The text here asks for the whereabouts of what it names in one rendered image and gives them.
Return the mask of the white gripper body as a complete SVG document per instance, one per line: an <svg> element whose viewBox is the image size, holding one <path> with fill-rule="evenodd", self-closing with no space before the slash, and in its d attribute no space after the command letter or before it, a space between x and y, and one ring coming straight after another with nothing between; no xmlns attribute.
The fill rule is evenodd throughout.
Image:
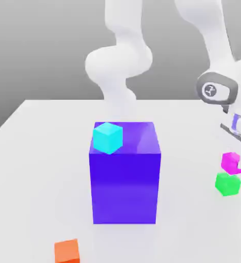
<svg viewBox="0 0 241 263"><path fill-rule="evenodd" d="M223 153L236 152L241 159L241 137L233 134L223 123L220 124L220 143Z"/></svg>

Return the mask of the small magenta cube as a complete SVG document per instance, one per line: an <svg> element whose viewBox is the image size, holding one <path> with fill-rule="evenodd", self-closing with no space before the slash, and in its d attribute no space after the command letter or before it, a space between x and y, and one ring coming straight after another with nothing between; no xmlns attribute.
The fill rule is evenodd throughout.
<svg viewBox="0 0 241 263"><path fill-rule="evenodd" d="M235 152L223 153L221 168L229 175L241 174L241 168L238 167L240 155Z"/></svg>

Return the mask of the small green cube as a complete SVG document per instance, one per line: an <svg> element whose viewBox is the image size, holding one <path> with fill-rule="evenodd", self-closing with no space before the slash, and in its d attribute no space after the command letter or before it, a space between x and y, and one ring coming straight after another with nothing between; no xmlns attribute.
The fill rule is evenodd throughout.
<svg viewBox="0 0 241 263"><path fill-rule="evenodd" d="M218 173L215 180L215 188L223 196L232 196L239 193L241 180L236 175L228 173Z"/></svg>

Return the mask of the small cyan cube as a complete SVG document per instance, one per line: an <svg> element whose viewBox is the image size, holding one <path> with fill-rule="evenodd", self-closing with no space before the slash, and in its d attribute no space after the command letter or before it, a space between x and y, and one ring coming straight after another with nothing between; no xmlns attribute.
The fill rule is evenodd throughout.
<svg viewBox="0 0 241 263"><path fill-rule="evenodd" d="M123 128L105 122L93 129L94 149L108 155L116 152L123 146Z"/></svg>

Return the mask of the small orange cube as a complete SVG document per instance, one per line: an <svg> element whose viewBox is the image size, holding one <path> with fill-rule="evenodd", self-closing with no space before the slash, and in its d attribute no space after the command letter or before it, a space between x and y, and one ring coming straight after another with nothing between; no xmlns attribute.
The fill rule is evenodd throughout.
<svg viewBox="0 0 241 263"><path fill-rule="evenodd" d="M54 244L55 263L80 263L77 239Z"/></svg>

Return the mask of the large purple box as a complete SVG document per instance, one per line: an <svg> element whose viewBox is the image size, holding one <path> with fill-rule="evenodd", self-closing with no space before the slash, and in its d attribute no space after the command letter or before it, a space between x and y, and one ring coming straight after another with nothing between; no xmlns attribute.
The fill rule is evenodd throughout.
<svg viewBox="0 0 241 263"><path fill-rule="evenodd" d="M94 224L154 224L161 150L152 122L117 122L123 145L112 154L89 150Z"/></svg>

